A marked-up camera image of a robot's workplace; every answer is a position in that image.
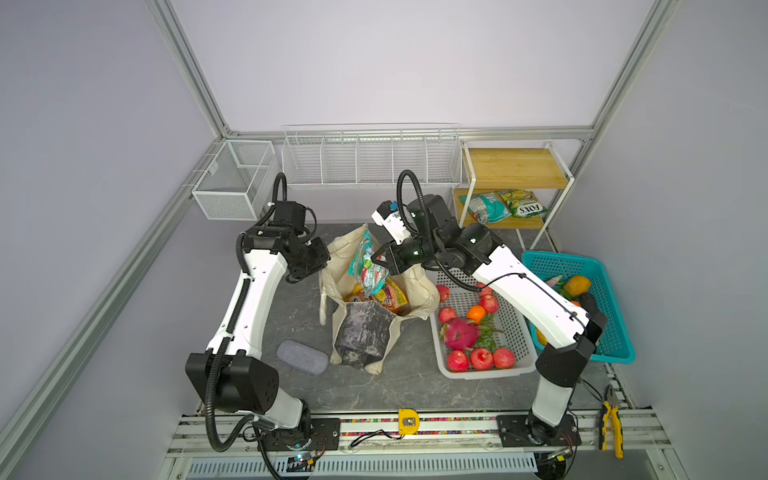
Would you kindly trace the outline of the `green Fox's candy bag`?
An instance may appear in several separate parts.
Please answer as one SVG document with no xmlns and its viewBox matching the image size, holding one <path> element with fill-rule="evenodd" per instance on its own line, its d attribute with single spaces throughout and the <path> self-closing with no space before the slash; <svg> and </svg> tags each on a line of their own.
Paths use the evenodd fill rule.
<svg viewBox="0 0 768 480">
<path fill-rule="evenodd" d="M 548 209 L 530 190 L 510 189 L 498 193 L 511 216 L 529 219 L 545 215 Z"/>
</svg>

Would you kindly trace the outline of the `grey fabric glasses case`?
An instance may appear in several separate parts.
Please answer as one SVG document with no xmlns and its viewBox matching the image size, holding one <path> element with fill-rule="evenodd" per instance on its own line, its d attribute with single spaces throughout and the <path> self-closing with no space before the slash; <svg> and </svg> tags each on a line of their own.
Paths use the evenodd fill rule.
<svg viewBox="0 0 768 480">
<path fill-rule="evenodd" d="M 277 348 L 279 360 L 310 375 L 321 375 L 329 366 L 329 357 L 322 351 L 294 340 L 284 340 Z"/>
</svg>

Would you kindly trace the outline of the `teal plastic basket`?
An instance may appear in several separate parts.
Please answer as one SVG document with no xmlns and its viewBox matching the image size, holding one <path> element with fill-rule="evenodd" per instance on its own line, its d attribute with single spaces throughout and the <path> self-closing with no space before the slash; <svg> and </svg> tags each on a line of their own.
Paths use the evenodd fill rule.
<svg viewBox="0 0 768 480">
<path fill-rule="evenodd" d="M 590 282 L 588 293 L 595 299 L 599 310 L 607 317 L 607 325 L 598 340 L 592 360 L 625 365 L 635 360 L 635 349 L 623 314 L 607 270 L 601 262 L 571 254 L 527 251 L 522 255 L 522 263 L 561 296 L 577 303 L 580 302 L 583 289 L 572 288 L 568 291 L 565 286 L 573 278 L 588 279 Z"/>
</svg>

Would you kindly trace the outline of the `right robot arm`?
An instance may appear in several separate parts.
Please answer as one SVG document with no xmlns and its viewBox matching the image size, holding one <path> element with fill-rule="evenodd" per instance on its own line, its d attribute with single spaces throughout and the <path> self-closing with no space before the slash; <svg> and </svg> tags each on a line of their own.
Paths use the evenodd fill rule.
<svg viewBox="0 0 768 480">
<path fill-rule="evenodd" d="M 395 274 L 415 265 L 458 269 L 491 288 L 544 334 L 548 344 L 536 362 L 539 383 L 520 423 L 522 436 L 540 446 L 575 443 L 575 423 L 567 409 L 607 324 L 595 300 L 575 305 L 558 294 L 486 226 L 459 226 L 440 196 L 429 194 L 407 207 L 385 201 L 372 218 L 392 238 L 374 253 L 374 263 Z"/>
</svg>

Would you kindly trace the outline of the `beige canvas grocery bag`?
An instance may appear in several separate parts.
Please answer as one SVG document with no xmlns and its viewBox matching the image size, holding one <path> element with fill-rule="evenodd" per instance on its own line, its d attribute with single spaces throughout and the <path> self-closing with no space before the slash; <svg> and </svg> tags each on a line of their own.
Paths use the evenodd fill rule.
<svg viewBox="0 0 768 480">
<path fill-rule="evenodd" d="M 428 319 L 440 298 L 426 271 L 416 265 L 394 277 L 408 300 L 400 312 L 392 312 L 375 300 L 353 301 L 358 282 L 348 270 L 367 232 L 368 226 L 362 225 L 328 245 L 330 261 L 319 274 L 320 323 L 331 326 L 332 364 L 378 375 L 401 336 L 401 324 Z"/>
</svg>

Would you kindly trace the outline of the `small white mesh basket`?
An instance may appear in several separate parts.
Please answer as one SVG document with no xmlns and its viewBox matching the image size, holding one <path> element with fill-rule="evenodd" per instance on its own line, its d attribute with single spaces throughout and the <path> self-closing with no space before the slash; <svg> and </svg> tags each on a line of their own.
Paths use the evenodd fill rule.
<svg viewBox="0 0 768 480">
<path fill-rule="evenodd" d="M 208 220 L 255 222 L 270 201 L 279 172 L 272 142 L 225 140 L 192 194 Z"/>
</svg>

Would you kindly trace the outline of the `red apple near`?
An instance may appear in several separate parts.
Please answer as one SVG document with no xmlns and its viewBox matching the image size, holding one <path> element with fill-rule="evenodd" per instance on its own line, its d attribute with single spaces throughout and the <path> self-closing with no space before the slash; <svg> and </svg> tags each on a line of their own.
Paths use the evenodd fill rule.
<svg viewBox="0 0 768 480">
<path fill-rule="evenodd" d="M 470 368 L 469 357 L 460 350 L 453 350 L 447 357 L 446 367 L 450 372 L 466 372 Z"/>
</svg>

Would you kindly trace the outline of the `red apple middle left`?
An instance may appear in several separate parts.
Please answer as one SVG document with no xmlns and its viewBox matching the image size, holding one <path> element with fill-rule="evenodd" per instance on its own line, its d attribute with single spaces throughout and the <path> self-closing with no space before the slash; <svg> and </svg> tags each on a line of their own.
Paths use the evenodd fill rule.
<svg viewBox="0 0 768 480">
<path fill-rule="evenodd" d="M 458 315 L 455 312 L 455 310 L 451 307 L 443 307 L 438 312 L 438 320 L 441 324 L 449 324 L 453 320 L 457 319 Z"/>
</svg>

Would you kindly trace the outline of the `dark green cucumber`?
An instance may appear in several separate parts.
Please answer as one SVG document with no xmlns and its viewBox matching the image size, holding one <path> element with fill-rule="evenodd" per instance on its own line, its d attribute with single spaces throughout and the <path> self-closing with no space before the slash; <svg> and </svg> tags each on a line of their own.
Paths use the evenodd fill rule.
<svg viewBox="0 0 768 480">
<path fill-rule="evenodd" d="M 599 312 L 599 307 L 597 304 L 597 301 L 595 297 L 589 293 L 586 292 L 583 295 L 580 296 L 579 302 L 581 307 L 590 315 L 594 316 Z"/>
</svg>

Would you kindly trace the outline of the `white plastic basket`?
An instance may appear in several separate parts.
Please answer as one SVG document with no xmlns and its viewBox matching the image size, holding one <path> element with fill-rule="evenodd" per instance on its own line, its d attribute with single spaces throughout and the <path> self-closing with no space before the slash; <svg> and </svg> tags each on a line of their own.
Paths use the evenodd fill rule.
<svg viewBox="0 0 768 480">
<path fill-rule="evenodd" d="M 439 311 L 441 308 L 450 307 L 459 316 L 462 316 L 468 313 L 471 307 L 479 304 L 480 296 L 456 286 L 443 272 L 427 271 L 426 275 L 436 286 L 443 285 L 450 291 L 448 299 L 438 304 L 438 308 L 433 311 L 429 320 L 438 369 L 445 377 L 452 380 L 485 380 L 519 376 L 535 371 L 537 355 L 531 335 L 527 330 L 525 318 L 512 304 L 497 293 L 494 293 L 494 297 L 499 303 L 498 310 L 492 314 L 490 319 L 482 322 L 482 325 L 491 327 L 492 331 L 483 333 L 479 339 L 479 347 L 487 348 L 491 352 L 497 348 L 506 348 L 515 357 L 514 365 L 508 369 L 492 366 L 488 370 L 476 370 L 472 365 L 469 365 L 467 371 L 454 372 L 450 370 L 448 361 L 452 349 L 444 343 L 440 335 L 443 324 L 439 320 Z"/>
</svg>

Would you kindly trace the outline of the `yellow pepper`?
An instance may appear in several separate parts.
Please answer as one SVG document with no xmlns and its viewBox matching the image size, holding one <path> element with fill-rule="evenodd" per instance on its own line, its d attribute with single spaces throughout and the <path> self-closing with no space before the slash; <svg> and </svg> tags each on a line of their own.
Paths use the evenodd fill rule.
<svg viewBox="0 0 768 480">
<path fill-rule="evenodd" d="M 538 342 L 539 342 L 539 343 L 540 343 L 542 346 L 547 346 L 547 345 L 548 345 L 548 340 L 547 340 L 547 338 L 546 338 L 546 337 L 543 335 L 543 333 L 542 333 L 540 330 L 538 330 L 538 329 L 535 329 L 535 333 L 536 333 L 536 338 L 537 338 Z"/>
</svg>

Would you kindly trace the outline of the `teal pink snack bag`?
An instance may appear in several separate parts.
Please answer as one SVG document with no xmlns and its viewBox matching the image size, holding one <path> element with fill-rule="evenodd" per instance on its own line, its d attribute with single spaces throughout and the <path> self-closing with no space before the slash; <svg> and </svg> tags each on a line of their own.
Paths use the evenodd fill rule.
<svg viewBox="0 0 768 480">
<path fill-rule="evenodd" d="M 376 295 L 386 284 L 389 271 L 373 262 L 374 241 L 367 229 L 364 230 L 348 274 L 353 276 L 366 297 Z"/>
</svg>

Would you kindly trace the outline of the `yellow lemon in teal basket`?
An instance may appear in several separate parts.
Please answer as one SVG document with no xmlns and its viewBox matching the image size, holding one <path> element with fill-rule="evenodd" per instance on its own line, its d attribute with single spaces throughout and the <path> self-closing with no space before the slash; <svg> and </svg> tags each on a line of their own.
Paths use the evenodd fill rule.
<svg viewBox="0 0 768 480">
<path fill-rule="evenodd" d="M 588 293 L 591 288 L 592 282 L 585 276 L 573 276 L 563 286 L 563 290 L 568 293 L 571 298 L 577 298 L 585 293 Z"/>
</svg>

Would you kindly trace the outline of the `pink dragon fruit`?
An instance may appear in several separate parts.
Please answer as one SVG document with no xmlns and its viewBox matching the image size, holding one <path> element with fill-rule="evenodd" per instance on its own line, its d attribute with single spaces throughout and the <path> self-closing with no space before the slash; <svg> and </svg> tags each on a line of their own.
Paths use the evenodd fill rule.
<svg viewBox="0 0 768 480">
<path fill-rule="evenodd" d="M 451 350 L 465 351 L 474 347 L 481 337 L 481 332 L 476 323 L 457 318 L 441 328 L 440 336 Z"/>
</svg>

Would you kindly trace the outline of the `orange pink snack bag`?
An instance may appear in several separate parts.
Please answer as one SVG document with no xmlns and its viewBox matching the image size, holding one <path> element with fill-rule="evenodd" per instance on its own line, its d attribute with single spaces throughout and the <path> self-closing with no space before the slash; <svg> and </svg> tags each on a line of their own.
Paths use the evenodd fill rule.
<svg viewBox="0 0 768 480">
<path fill-rule="evenodd" d="M 376 293 L 366 295 L 360 288 L 359 297 L 363 301 L 375 301 L 392 313 L 399 314 L 409 306 L 405 292 L 391 278 L 385 280 L 384 285 Z"/>
</svg>

